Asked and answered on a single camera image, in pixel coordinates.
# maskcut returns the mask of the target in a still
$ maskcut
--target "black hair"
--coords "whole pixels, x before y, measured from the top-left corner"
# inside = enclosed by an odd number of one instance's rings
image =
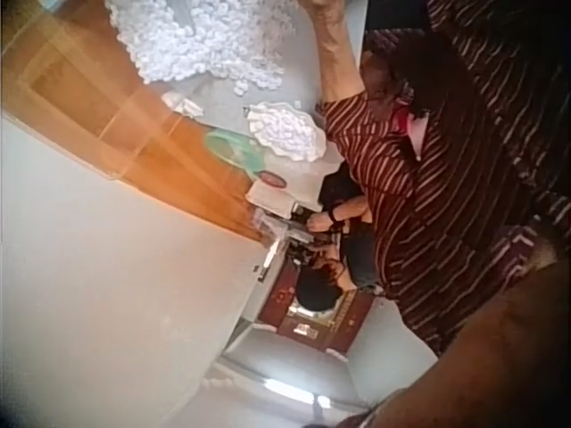
[[[343,291],[334,284],[329,268],[302,267],[295,288],[298,303],[313,312],[322,312],[335,307]]]

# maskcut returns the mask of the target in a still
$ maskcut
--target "cloth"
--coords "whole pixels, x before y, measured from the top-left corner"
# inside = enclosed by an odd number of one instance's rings
[[[535,3],[498,3],[430,0],[433,31],[368,34],[430,111],[420,161],[366,94],[319,107],[368,197],[381,286],[438,355],[523,275],[539,220],[569,246],[568,77],[527,35]]]
[[[341,253],[347,260],[349,275],[357,288],[365,289],[378,285],[373,225],[352,222],[350,233],[341,241]]]

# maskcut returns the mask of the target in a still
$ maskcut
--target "striped shirt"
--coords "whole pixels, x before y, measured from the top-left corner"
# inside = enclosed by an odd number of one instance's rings
[[[430,111],[420,160],[366,94],[319,107],[368,197],[381,285],[439,355],[523,275],[540,221],[569,244],[568,78],[519,38],[498,37],[515,15],[495,19],[491,4],[431,0],[433,32],[368,34]]]

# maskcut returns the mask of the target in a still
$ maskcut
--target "white cotton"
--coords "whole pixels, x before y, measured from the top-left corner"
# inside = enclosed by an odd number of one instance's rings
[[[236,82],[276,90],[284,69],[280,48],[294,33],[296,0],[106,0],[110,22],[119,31],[145,83],[190,78],[210,72]],[[189,25],[176,13],[188,9]]]
[[[314,161],[325,153],[323,131],[320,131],[319,138],[310,117],[287,104],[250,106],[247,119],[250,131],[260,144],[268,146],[276,154],[295,161]]]

